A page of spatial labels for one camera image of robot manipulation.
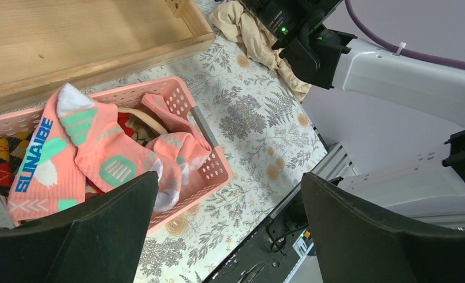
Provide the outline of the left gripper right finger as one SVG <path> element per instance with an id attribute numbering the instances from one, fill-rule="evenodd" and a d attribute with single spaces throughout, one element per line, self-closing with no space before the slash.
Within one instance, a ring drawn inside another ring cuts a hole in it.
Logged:
<path id="1" fill-rule="evenodd" d="M 324 282 L 465 282 L 465 231 L 397 214 L 314 173 L 301 193 Z"/>

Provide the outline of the pink sock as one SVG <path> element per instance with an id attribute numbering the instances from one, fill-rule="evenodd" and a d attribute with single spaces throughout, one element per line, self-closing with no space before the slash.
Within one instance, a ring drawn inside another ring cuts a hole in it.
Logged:
<path id="1" fill-rule="evenodd" d="M 191 173 L 205 163 L 212 147 L 187 119 L 174 113 L 176 108 L 167 105 L 162 96 L 145 94 L 142 104 L 169 130 L 145 146 L 151 153 L 150 169 L 158 173 L 159 191 L 153 211 L 166 212 L 180 201 Z"/>
<path id="2" fill-rule="evenodd" d="M 154 152 L 125 134 L 118 108 L 92 100 L 64 84 L 48 100 L 8 197 L 14 221 L 68 209 L 85 200 L 87 181 L 102 192 L 154 171 L 163 164 Z"/>

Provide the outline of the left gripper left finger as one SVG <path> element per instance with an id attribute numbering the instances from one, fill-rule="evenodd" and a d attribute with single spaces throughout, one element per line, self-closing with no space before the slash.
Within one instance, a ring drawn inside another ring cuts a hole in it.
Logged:
<path id="1" fill-rule="evenodd" d="M 0 282 L 132 282 L 158 192 L 146 172 L 103 195 L 0 229 Z"/>

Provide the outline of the pink plastic basket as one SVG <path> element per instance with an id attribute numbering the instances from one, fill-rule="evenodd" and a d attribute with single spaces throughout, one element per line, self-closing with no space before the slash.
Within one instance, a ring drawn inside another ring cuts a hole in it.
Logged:
<path id="1" fill-rule="evenodd" d="M 101 193 L 158 174 L 149 232 L 230 181 L 230 167 L 185 83 L 167 77 L 86 97 L 62 85 L 42 107 L 0 115 L 0 137 L 29 133 L 22 161 L 0 195 L 8 226 L 83 203 L 86 184 Z"/>

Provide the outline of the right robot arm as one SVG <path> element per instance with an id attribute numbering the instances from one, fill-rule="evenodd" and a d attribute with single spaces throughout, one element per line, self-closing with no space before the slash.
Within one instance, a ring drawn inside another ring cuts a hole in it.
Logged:
<path id="1" fill-rule="evenodd" d="M 338 186 L 425 221 L 465 221 L 465 62 L 324 26 L 338 1 L 245 1 L 274 36 L 319 133 L 342 143 L 359 174 Z"/>

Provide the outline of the wooden hanger stand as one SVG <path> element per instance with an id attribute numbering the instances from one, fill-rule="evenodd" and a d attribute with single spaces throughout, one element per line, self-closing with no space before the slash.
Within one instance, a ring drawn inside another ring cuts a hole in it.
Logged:
<path id="1" fill-rule="evenodd" d="M 0 1 L 0 113 L 206 51 L 194 1 Z"/>

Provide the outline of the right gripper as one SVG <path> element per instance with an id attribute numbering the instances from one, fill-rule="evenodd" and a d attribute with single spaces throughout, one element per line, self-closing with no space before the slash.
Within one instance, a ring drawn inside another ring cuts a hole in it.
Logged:
<path id="1" fill-rule="evenodd" d="M 333 88 L 340 57 L 350 52 L 348 44 L 356 39 L 323 24 L 339 0 L 245 0 L 242 4 L 274 35 L 272 50 L 280 52 L 298 79 Z"/>

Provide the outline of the black red yellow argyle sock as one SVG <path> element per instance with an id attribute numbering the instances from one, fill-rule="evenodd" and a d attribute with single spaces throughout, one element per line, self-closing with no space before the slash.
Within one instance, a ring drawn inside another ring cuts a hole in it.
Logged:
<path id="1" fill-rule="evenodd" d="M 10 164 L 10 149 L 7 139 L 0 137 L 0 195 L 8 198 L 14 181 Z"/>

